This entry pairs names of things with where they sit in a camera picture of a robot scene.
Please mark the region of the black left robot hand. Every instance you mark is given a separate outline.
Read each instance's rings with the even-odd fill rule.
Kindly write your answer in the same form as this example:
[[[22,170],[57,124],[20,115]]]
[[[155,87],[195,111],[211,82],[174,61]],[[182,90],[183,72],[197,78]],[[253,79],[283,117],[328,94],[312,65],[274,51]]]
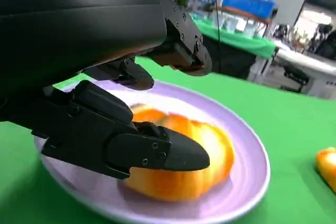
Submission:
[[[134,90],[153,87],[134,61],[145,55],[190,76],[211,72],[202,34],[172,0],[1,0],[1,120],[45,139],[42,154],[117,179],[132,167],[194,171],[209,166],[194,140],[153,123],[84,80],[84,72]]]

